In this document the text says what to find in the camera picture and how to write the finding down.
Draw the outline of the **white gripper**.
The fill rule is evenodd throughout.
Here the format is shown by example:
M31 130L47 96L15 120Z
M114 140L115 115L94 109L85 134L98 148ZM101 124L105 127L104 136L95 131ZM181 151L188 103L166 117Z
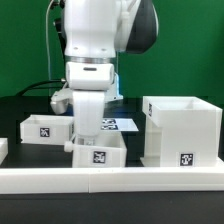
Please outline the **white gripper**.
M85 143L96 144L104 114L105 92L114 79L114 66L106 64L66 63L66 78L72 90L75 128Z

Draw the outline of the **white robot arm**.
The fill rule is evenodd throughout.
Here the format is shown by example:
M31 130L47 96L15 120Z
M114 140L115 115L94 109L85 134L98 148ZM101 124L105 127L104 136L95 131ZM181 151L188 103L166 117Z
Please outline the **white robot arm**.
M147 51L158 36L158 17L152 0L66 0L63 28L75 133L79 143L92 145L114 82L112 60L118 52Z

